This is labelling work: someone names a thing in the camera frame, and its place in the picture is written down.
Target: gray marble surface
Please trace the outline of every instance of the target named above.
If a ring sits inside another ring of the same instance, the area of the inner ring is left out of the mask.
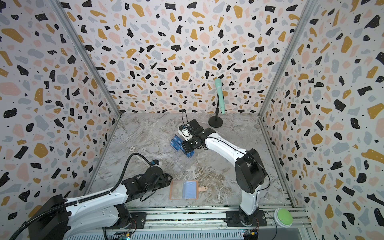
[[[189,113],[188,120],[196,119],[203,128],[210,127],[208,119],[212,114]],[[281,183],[274,168],[265,143],[256,114],[232,113],[220,115],[223,126],[214,129],[224,139],[244,148],[256,149],[271,178],[271,186],[261,192],[260,204],[287,203]],[[128,207],[165,207],[165,206],[213,206],[239,205],[241,189],[236,183],[235,168],[214,151],[196,149],[188,159],[181,151],[176,152],[170,140],[182,124],[181,114],[125,113],[119,122],[106,156],[101,163],[90,192],[112,187],[118,181],[127,157],[135,152],[141,153],[149,161],[158,159],[164,172],[174,180],[198,180],[199,186],[208,190],[200,192],[198,199],[170,200],[169,187],[140,202],[131,201]],[[128,164],[124,179],[144,173],[148,166],[139,157],[134,156]],[[265,179],[263,187],[268,185]]]

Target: microphone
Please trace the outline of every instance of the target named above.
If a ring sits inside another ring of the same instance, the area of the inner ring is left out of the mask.
[[[215,79],[215,86],[216,86],[216,91],[218,94],[218,102],[219,102],[219,106],[221,109],[221,113],[224,114],[225,113],[225,105],[224,105],[224,96],[223,96],[223,90],[222,90],[220,78]]]

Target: green button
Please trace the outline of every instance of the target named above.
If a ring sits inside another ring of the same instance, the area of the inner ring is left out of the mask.
[[[287,226],[292,224],[293,222],[292,214],[286,209],[280,209],[277,212],[277,217],[279,218],[282,224]]]

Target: wall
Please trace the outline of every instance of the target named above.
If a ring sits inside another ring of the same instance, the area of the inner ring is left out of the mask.
[[[318,239],[384,239],[384,2],[319,2],[262,115]]]
[[[63,4],[123,112],[258,112],[306,1]]]
[[[46,2],[0,6],[0,239],[9,239],[50,197],[84,194],[118,117]]]

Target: microphone stand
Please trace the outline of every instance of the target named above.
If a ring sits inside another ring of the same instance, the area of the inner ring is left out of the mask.
[[[217,106],[216,106],[216,115],[209,118],[208,123],[211,127],[221,127],[223,125],[223,120],[218,116],[218,94],[217,94]]]

